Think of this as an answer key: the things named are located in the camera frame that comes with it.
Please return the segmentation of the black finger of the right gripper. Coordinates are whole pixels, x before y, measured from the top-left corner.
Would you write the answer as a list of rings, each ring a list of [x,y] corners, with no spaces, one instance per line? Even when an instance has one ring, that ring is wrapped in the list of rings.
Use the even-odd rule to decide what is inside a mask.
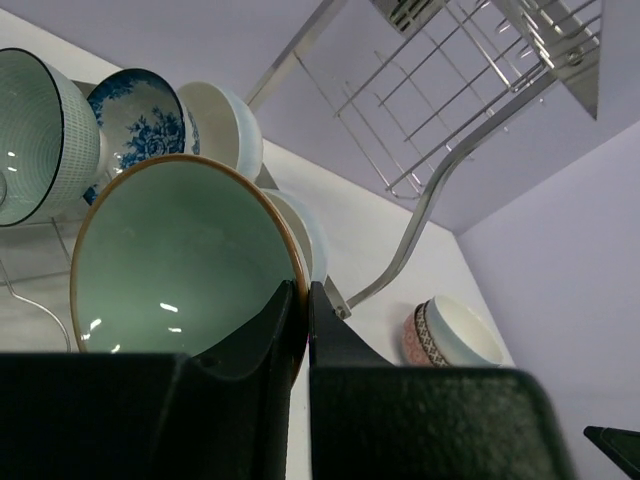
[[[639,477],[640,433],[638,431],[587,426],[583,434],[629,478]]]

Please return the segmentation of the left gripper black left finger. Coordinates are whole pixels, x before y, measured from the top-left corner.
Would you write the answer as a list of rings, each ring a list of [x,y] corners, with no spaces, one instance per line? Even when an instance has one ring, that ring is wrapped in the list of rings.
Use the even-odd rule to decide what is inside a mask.
[[[1,358],[5,479],[281,479],[302,316],[290,282],[205,353]]]

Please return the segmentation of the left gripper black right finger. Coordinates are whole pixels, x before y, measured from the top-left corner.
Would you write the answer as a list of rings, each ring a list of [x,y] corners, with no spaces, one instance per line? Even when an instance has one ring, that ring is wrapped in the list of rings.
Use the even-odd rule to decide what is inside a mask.
[[[309,291],[311,471],[316,479],[571,479],[551,402],[510,368],[403,367]]]

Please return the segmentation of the white bowl brown pattern stack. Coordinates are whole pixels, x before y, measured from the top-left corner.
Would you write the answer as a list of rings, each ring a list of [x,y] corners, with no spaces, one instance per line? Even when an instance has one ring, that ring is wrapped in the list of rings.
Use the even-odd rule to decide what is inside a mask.
[[[455,367],[498,367],[503,352],[482,319],[463,303],[446,295],[426,305],[426,325],[437,350]]]

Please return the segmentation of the mint bowl gold rim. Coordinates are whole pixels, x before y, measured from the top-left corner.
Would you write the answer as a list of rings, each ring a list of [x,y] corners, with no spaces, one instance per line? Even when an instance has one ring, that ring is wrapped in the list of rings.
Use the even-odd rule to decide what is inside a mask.
[[[116,176],[77,234],[70,311],[83,353],[198,355],[257,315],[282,282],[308,303],[304,256],[246,177],[171,154]]]

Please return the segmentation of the white bowl orange stack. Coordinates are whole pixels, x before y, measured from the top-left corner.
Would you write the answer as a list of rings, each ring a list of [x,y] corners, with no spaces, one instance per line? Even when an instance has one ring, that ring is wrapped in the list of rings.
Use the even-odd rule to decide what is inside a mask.
[[[296,237],[307,264],[309,280],[325,284],[328,277],[329,242],[317,216],[291,194],[276,189],[263,189],[262,192],[276,206]]]

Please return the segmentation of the pale green bowl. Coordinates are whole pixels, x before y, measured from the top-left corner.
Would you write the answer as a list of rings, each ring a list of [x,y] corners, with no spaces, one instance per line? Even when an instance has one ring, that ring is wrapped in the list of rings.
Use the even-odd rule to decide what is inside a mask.
[[[1,225],[56,216],[94,183],[100,135],[79,88],[35,54],[1,50]]]

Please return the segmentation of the blue floral bowl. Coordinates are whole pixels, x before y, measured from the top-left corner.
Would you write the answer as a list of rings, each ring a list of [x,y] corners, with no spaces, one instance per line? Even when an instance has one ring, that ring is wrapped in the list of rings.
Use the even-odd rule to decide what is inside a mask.
[[[200,153],[196,120],[174,88],[142,68],[120,70],[88,95],[101,134],[99,176],[83,194],[93,204],[124,170],[168,154]]]

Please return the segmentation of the white bowl dark band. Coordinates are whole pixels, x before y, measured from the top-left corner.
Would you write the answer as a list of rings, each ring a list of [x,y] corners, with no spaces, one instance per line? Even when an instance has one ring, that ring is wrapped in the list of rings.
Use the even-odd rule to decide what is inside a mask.
[[[263,164],[263,136],[248,105],[230,89],[201,81],[177,93],[199,130],[200,155],[255,182]]]

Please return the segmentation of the stainless steel dish rack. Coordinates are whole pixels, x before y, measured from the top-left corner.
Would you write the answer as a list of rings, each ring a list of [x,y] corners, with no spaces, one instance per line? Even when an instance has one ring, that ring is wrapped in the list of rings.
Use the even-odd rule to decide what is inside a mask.
[[[357,3],[383,21],[371,34],[347,25],[346,9],[320,2],[244,97],[258,110],[301,71],[357,148],[358,172],[413,208],[382,273],[354,294],[327,283],[342,319],[406,266],[453,172],[547,89],[597,117],[603,5],[445,1],[408,38],[371,1]]]

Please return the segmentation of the brown lattice pattern bowl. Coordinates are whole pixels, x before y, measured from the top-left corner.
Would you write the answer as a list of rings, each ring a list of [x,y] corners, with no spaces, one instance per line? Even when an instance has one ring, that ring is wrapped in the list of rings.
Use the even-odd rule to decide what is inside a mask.
[[[413,326],[416,331],[417,342],[424,351],[428,362],[435,367],[449,367],[449,362],[440,352],[430,333],[426,317],[427,302],[419,304],[413,315]]]

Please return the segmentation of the perforated steel cutlery holder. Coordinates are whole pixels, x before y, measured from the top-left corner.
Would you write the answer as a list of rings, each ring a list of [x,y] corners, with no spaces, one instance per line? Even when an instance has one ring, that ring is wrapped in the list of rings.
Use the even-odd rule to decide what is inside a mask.
[[[442,0],[371,0],[371,3],[405,38],[420,30],[445,5]]]

